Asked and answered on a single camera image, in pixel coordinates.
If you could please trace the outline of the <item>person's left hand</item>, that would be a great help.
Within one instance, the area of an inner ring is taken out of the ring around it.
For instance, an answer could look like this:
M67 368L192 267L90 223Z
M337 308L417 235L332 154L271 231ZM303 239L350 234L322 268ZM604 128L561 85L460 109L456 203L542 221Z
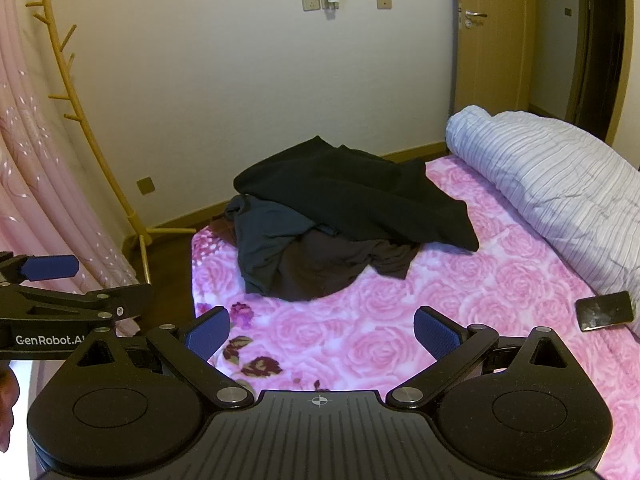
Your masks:
M14 426L14 406L20 397L20 385L8 361L0 364L0 452L5 453Z

